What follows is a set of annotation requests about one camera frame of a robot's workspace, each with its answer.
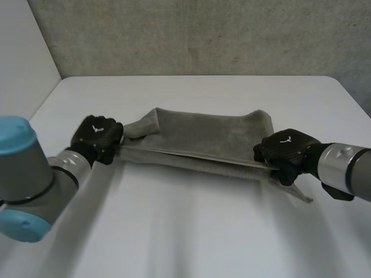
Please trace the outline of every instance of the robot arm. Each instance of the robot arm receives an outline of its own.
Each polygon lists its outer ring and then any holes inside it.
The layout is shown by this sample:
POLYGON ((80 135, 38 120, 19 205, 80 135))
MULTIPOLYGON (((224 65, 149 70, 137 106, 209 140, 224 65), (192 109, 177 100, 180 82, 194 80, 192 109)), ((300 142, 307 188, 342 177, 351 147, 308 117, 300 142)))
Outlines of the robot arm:
POLYGON ((272 172, 281 184, 291 185, 298 175, 309 173, 322 182, 334 199, 371 202, 371 150, 339 143, 321 144, 293 129, 279 131, 254 147, 255 160, 279 168, 272 172))
POLYGON ((95 161, 111 164, 123 126, 87 117, 56 157, 46 158, 35 131, 20 117, 0 118, 0 232, 21 242, 38 242, 88 178, 95 161))

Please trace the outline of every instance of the light blue cap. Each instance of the light blue cap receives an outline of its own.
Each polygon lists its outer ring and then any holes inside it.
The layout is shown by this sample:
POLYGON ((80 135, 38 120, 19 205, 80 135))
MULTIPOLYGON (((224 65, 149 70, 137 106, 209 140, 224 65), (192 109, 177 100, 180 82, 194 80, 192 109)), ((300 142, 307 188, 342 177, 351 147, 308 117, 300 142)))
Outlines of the light blue cap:
POLYGON ((28 120, 18 116, 0 117, 0 155, 21 152, 36 140, 36 132, 28 120))
POLYGON ((31 213, 4 209, 0 212, 0 232, 19 242, 39 242, 51 224, 31 213))

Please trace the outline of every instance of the table surface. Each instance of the table surface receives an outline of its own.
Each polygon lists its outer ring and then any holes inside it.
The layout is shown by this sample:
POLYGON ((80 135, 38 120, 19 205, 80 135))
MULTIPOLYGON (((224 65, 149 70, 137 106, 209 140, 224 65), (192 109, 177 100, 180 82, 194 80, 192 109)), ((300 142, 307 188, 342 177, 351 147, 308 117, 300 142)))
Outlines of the table surface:
MULTIPOLYGON (((31 119, 47 156, 90 114, 122 123, 154 107, 268 112, 275 131, 371 147, 371 119, 324 76, 73 77, 31 119)), ((1 277, 370 277, 371 203, 333 200, 314 177, 305 204, 275 188, 156 165, 95 165, 48 236, 0 236, 1 277)))

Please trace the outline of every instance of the concrete wall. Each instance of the concrete wall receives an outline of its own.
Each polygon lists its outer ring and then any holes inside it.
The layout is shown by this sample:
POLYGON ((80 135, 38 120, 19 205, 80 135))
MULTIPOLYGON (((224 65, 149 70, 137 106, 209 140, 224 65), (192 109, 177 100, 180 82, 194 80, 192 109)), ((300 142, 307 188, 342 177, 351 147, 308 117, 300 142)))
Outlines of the concrete wall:
POLYGON ((370 0, 29 0, 62 75, 328 75, 371 114, 370 0))

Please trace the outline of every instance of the gray towel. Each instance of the gray towel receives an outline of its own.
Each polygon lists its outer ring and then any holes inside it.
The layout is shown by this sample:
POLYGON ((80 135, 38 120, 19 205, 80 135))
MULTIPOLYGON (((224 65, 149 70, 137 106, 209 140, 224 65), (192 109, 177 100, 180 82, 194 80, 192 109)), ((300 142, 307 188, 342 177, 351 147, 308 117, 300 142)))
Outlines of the gray towel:
POLYGON ((273 133, 270 116, 257 110, 245 116, 216 116, 155 108, 124 126, 119 158, 258 181, 311 203, 294 184, 271 177, 272 167, 254 161, 253 147, 273 133))

